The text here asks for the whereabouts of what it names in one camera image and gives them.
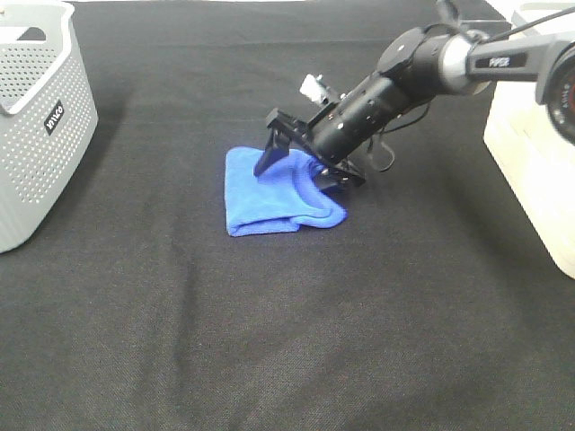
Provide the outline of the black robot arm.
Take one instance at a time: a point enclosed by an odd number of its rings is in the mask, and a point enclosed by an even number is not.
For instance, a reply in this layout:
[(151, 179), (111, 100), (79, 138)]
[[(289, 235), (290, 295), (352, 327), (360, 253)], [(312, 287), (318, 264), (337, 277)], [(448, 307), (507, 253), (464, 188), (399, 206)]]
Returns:
[(497, 35), (474, 29), (451, 1), (436, 3), (440, 22), (410, 29), (390, 44), (376, 69), (346, 94), (312, 77), (309, 99), (320, 111), (308, 121), (273, 110), (270, 137), (253, 168), (260, 177), (300, 145), (325, 170), (323, 188), (365, 181), (348, 157), (386, 126), (438, 95), (477, 94), (490, 83), (533, 82), (557, 133), (574, 140), (574, 32), (519, 34), (538, 21)]

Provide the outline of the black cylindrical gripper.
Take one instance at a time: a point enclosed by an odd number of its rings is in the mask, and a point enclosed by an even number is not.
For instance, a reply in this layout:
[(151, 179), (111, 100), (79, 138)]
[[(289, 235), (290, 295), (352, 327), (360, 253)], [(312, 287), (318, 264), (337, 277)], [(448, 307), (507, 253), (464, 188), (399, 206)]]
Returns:
[(267, 117), (270, 136), (263, 154), (253, 168), (260, 177), (274, 163), (289, 155), (293, 143), (301, 146), (324, 166), (314, 177), (323, 194), (342, 192), (347, 184), (363, 184), (366, 179), (348, 159), (361, 144), (385, 131), (385, 126), (412, 110), (426, 106), (413, 101), (390, 78), (371, 74), (338, 103), (320, 107), (308, 121), (274, 109)]

